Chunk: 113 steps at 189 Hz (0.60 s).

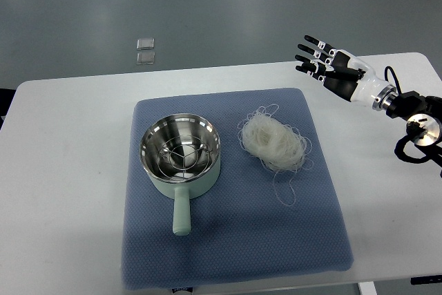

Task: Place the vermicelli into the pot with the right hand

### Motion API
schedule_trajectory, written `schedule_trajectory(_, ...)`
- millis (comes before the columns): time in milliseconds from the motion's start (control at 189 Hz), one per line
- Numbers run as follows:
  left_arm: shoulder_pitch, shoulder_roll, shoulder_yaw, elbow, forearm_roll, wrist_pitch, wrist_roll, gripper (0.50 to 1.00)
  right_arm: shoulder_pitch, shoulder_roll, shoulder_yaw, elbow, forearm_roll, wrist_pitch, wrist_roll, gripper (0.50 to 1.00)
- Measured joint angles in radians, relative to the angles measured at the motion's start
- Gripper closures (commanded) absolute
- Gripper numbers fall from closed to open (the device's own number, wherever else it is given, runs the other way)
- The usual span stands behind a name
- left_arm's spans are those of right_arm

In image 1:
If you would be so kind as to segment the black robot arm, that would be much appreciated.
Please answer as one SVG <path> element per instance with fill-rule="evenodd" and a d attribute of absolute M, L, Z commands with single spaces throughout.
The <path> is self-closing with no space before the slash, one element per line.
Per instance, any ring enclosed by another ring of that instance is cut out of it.
<path fill-rule="evenodd" d="M 441 165 L 441 98 L 422 96 L 415 91 L 390 93 L 382 101 L 382 109 L 392 119 L 405 120 L 405 135 L 394 148 L 396 157 L 410 164 L 433 161 Z M 407 144 L 422 152 L 422 157 L 412 157 L 405 152 Z"/>

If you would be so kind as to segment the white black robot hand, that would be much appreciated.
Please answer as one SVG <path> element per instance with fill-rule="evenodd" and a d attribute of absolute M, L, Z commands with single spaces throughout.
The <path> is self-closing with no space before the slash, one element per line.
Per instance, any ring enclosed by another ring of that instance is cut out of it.
<path fill-rule="evenodd" d="M 306 55 L 295 56 L 300 62 L 296 70 L 318 80 L 340 98 L 379 111 L 398 95 L 396 87 L 379 78 L 361 58 L 309 35 L 305 41 L 307 45 L 298 44 Z"/>

